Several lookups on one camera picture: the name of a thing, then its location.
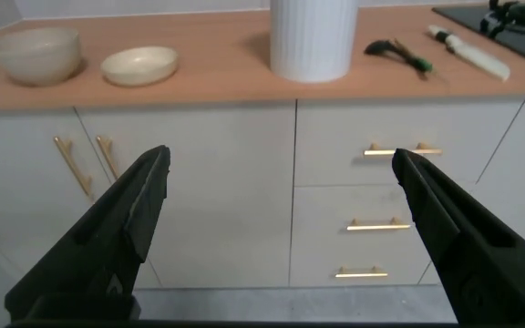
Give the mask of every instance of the gold drawer handle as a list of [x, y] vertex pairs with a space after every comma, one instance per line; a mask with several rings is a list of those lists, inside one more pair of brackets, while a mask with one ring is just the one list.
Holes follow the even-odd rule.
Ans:
[[118, 169], [117, 164], [115, 163], [115, 159], [113, 159], [111, 148], [113, 146], [113, 141], [109, 138], [104, 138], [102, 136], [97, 136], [97, 143], [98, 147], [100, 148], [100, 151], [102, 152], [102, 156], [105, 157], [105, 160], [108, 163], [108, 168], [113, 173], [113, 176], [115, 179], [118, 179]]
[[80, 187], [82, 188], [84, 193], [90, 198], [90, 200], [93, 200], [92, 189], [90, 188], [92, 183], [92, 177], [85, 177], [82, 175], [82, 173], [80, 173], [80, 170], [78, 169], [78, 166], [74, 162], [72, 154], [70, 153], [70, 150], [72, 149], [72, 141], [68, 140], [64, 142], [60, 137], [56, 136], [54, 137], [54, 142], [56, 143], [58, 150], [60, 150], [60, 154], [62, 154], [62, 157], [66, 161], [66, 164], [68, 165], [74, 176], [77, 178], [78, 184], [80, 184]]
[[356, 219], [352, 220], [352, 224], [347, 226], [348, 231], [370, 231], [370, 230], [401, 230], [410, 229], [410, 224], [403, 223], [399, 218], [394, 217], [390, 220], [390, 224], [381, 225], [362, 225]]
[[[418, 155], [442, 155], [443, 149], [431, 148], [424, 142], [419, 142], [416, 149], [410, 151]], [[376, 156], [394, 156], [396, 149], [381, 149], [376, 143], [370, 144], [368, 150], [364, 150], [365, 157], [376, 157]]]
[[339, 268], [339, 272], [335, 274], [335, 278], [383, 278], [387, 277], [388, 273], [384, 272], [378, 267], [372, 267], [368, 272], [351, 272], [345, 267]]

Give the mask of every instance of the kitchen counter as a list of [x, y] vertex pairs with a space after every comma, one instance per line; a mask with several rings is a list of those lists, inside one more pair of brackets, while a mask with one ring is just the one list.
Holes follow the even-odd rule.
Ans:
[[[361, 8], [350, 73], [316, 85], [294, 83], [270, 71], [268, 11], [25, 21], [1, 30], [0, 36], [42, 26], [71, 26], [81, 34], [85, 62], [77, 75], [54, 87], [22, 87], [12, 83], [0, 69], [0, 109], [525, 94], [525, 58], [434, 14], [430, 8]], [[502, 83], [452, 56], [425, 35], [430, 24], [447, 27], [506, 62], [512, 71], [510, 79]], [[438, 77], [421, 80], [408, 66], [363, 54], [371, 41], [392, 37], [429, 59]], [[180, 69], [172, 78], [141, 88], [114, 87], [103, 80], [99, 65], [106, 56], [134, 46], [152, 45], [172, 46], [180, 52]]]

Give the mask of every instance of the ceramic bowl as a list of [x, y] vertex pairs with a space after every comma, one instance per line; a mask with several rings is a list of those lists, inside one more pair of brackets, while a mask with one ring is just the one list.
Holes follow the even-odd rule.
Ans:
[[178, 53], [163, 46], [145, 46], [109, 56], [100, 66], [105, 78], [118, 86], [146, 86], [171, 76]]
[[0, 67], [24, 84], [58, 84], [74, 73], [81, 60], [74, 28], [38, 28], [0, 37]]

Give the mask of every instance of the knife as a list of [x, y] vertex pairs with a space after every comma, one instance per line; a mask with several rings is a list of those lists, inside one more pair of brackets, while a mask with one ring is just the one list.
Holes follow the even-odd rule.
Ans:
[[449, 52], [459, 58], [483, 69], [494, 77], [506, 81], [510, 77], [510, 68], [496, 57], [470, 45], [447, 29], [439, 26], [429, 26], [428, 32], [439, 42], [447, 45]]

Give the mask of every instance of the white utensil holder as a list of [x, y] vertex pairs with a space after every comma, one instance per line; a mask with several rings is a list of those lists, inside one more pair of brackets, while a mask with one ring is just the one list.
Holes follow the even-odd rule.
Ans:
[[327, 82], [350, 68], [356, 0], [271, 0], [271, 70], [290, 80]]

